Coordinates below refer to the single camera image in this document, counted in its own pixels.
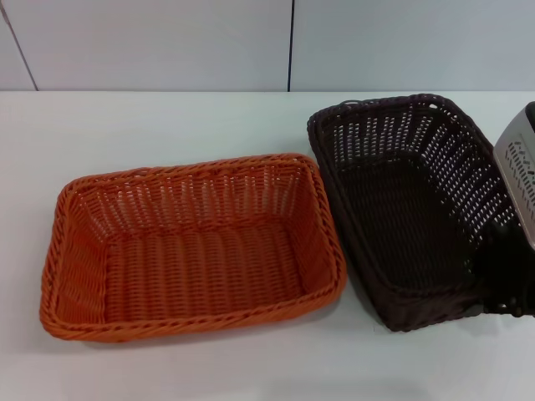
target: rectangular basket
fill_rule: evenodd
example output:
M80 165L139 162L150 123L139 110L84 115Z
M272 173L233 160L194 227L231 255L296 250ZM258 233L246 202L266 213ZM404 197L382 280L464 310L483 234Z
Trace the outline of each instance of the rectangular basket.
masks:
M321 110L308 135L344 247L385 325L409 331L482 312L474 256L492 224L517 217L474 122L421 94Z
M346 279L318 167L301 155L93 175L58 198L40 318L124 342L275 322Z

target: brown basket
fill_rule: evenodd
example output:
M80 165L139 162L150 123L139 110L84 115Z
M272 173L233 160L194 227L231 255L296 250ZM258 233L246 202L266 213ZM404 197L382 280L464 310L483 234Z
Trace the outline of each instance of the brown basket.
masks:
M308 135L385 325L409 331L482 312L474 256L490 226L517 217L474 122L450 100L420 94L324 109Z
M123 342L297 317L345 279L310 159L140 169L61 192L40 317L55 337Z

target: basket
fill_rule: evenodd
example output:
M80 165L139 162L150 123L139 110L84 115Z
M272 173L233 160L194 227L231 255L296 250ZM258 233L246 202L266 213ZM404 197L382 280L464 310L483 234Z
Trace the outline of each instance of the basket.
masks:
M301 155L93 175L59 195L40 318L124 342L276 322L334 301L345 261Z
M493 226L517 224L492 146L432 94L349 101L308 122L349 259L384 324L409 331L485 310L474 269Z

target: basket rim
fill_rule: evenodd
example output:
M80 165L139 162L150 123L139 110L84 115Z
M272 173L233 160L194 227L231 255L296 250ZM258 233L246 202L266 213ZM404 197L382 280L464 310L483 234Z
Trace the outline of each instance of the basket rim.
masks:
M342 222L344 229L347 230L349 228L357 238L359 249L351 249L350 252L355 253L357 251L359 253L359 258L365 259L365 263L360 263L360 265L366 269L368 273L373 274L388 291L402 296L404 298L403 303L407 306L425 303L427 302L426 299L428 299L429 296L455 297L458 299L460 296L459 292L472 289L474 284L460 283L455 286L445 285L433 287L431 289L412 289L401 287L391 282L384 274L382 269L378 268L380 264L377 262L375 253L369 246L366 235L363 233L362 227L359 223L359 219L353 213L351 203L345 194L338 175L334 171L333 162L324 153L325 147L321 133L323 132L322 128L324 121L334 116L341 117L342 114L345 114L345 116L355 115L358 112L367 112L373 109L388 109L395 106L406 107L411 104L424 101L426 103L431 102L432 104L435 104L437 108L442 107L444 110L450 110L451 112L455 113L455 115L458 116L455 121L456 124L460 124L467 129L475 141L481 145L483 152L492 156L493 147L491 143L483 135L473 119L463 112L452 100L437 94L412 94L409 96L396 96L393 98L368 99L362 101L348 100L318 111L310 117L307 124L310 144L312 145L313 151L318 159L321 172L323 175L327 176L326 179L330 180L335 188L334 194L330 193L332 191L329 192L329 195L333 197L331 201L335 203L334 207L340 207L344 214L348 217L347 221ZM473 298L473 295L466 294L466 296L467 298Z
M182 177L194 175L202 178L202 175L209 172L213 175L216 170L218 175L227 175L261 165L295 165L306 166L307 182L313 190L315 199L314 214L320 220L318 224L324 237L324 243L328 248L329 268L332 272L330 283L318 289L315 292L304 294L301 297L294 298L285 302L279 302L272 305L255 307L252 309L236 310L217 315L205 315L197 317L180 317L155 320L138 320L129 322L104 322L104 323L71 323L60 319L56 313L57 299L59 293L59 276L61 274L62 257L64 253L65 223L69 219L68 205L73 200L76 190L87 185L101 185L110 180L117 180L117 183L125 180L150 180L155 176L172 176ZM107 332L111 332L113 338L122 337L128 341L130 330L145 331L143 335L136 334L131 336L132 339L149 338L160 335L174 334L182 332L181 327L197 326L198 330L188 330L189 332L205 331L203 327L209 326L214 322L226 322L228 327L236 327L237 323L243 318L254 317L264 313L281 314L285 311L291 311L297 305L309 304L312 311L326 306L340 295L346 283L346 263L343 252L339 244L339 239L334 229L334 221L330 214L329 201L324 189L324 183L321 180L319 169L316 163L306 155L297 153L246 156L232 159L216 160L201 162L192 165L177 165L172 167L152 167L139 168L133 170L120 171L115 173L106 173L102 175L87 175L78 178L67 184L58 196L53 222L53 234L50 240L50 246L47 253L45 266L43 269L41 282L41 302L39 307L39 317L45 330L53 336L63 339L83 339L94 341L106 341ZM164 332L160 334L151 334L151 332L162 331L163 327L172 327L173 332Z

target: wicker basket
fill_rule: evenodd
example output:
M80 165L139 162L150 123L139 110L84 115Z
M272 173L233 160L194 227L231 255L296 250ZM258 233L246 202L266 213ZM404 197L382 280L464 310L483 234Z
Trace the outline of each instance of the wicker basket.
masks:
M385 325L409 331L482 312L474 258L517 224L492 146L453 102L349 101L308 122L349 258Z
M58 338L124 342L297 317L345 279L310 159L140 169L64 188L40 317Z

